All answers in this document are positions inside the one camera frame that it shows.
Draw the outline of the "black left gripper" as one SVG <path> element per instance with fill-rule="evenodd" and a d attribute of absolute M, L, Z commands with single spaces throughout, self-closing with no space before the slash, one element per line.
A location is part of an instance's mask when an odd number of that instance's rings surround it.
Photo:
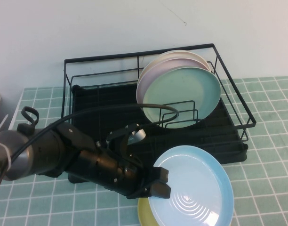
<path fill-rule="evenodd" d="M 134 155 L 120 156 L 105 148 L 84 147 L 79 153 L 79 178 L 115 191 L 128 199 L 158 197 L 169 199 L 169 171 L 152 167 L 150 185 L 148 169 Z"/>

